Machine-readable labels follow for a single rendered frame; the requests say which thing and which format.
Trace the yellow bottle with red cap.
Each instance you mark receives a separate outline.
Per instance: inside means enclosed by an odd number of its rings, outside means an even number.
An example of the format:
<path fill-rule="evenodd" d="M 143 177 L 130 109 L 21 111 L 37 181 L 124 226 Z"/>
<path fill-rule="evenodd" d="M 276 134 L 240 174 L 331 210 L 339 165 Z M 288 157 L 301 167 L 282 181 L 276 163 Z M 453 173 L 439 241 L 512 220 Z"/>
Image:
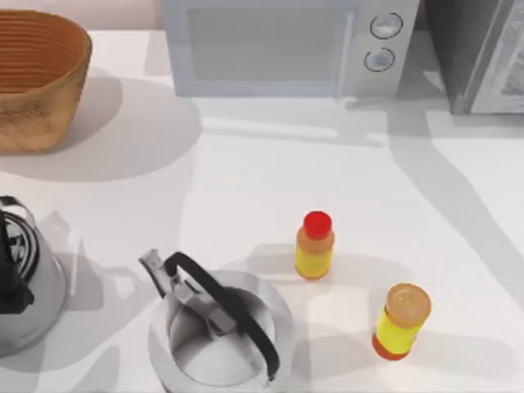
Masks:
<path fill-rule="evenodd" d="M 296 234 L 296 272 L 309 280 L 324 277 L 331 267 L 334 241 L 330 215 L 310 211 Z"/>

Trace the pale microwave oven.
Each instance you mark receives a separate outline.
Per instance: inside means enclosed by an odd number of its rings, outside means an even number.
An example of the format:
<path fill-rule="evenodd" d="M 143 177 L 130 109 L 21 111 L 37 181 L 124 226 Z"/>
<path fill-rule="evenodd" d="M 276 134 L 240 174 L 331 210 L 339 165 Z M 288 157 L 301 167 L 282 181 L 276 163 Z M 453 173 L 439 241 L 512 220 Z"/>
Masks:
<path fill-rule="evenodd" d="M 182 97 L 390 97 L 396 94 L 420 0 L 162 0 L 175 91 Z M 402 30 L 370 32 L 394 12 Z M 373 73 L 364 57 L 395 54 Z"/>

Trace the microwave knob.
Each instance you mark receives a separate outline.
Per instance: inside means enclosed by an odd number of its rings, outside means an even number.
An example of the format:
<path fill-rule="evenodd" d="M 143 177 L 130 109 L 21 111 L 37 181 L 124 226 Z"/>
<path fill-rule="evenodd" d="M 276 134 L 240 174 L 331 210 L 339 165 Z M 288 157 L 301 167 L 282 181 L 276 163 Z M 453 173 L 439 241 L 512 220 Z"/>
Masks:
<path fill-rule="evenodd" d="M 403 20 L 394 12 L 375 16 L 370 23 L 370 32 L 377 39 L 394 38 L 402 28 Z"/>
<path fill-rule="evenodd" d="M 368 52 L 364 57 L 364 66 L 373 73 L 389 70 L 395 64 L 395 54 L 386 47 Z"/>

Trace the yellow bottle with orange base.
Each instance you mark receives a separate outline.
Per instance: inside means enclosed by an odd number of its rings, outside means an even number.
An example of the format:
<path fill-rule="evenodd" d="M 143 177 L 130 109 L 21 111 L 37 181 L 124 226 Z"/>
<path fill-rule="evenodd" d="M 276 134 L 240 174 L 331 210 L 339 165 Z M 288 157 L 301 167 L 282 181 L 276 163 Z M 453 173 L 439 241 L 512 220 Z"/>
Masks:
<path fill-rule="evenodd" d="M 421 287 L 409 282 L 391 287 L 372 336 L 376 353 L 390 361 L 405 358 L 412 350 L 431 308 L 431 298 Z"/>

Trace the brown woven basket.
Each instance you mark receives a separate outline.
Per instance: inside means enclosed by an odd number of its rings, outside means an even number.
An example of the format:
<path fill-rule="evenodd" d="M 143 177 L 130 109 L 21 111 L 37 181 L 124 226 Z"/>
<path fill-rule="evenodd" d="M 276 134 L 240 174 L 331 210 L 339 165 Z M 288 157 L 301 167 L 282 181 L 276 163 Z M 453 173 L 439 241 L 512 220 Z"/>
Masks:
<path fill-rule="evenodd" d="M 92 50 L 70 19 L 0 9 L 0 155 L 50 151 L 65 140 Z"/>

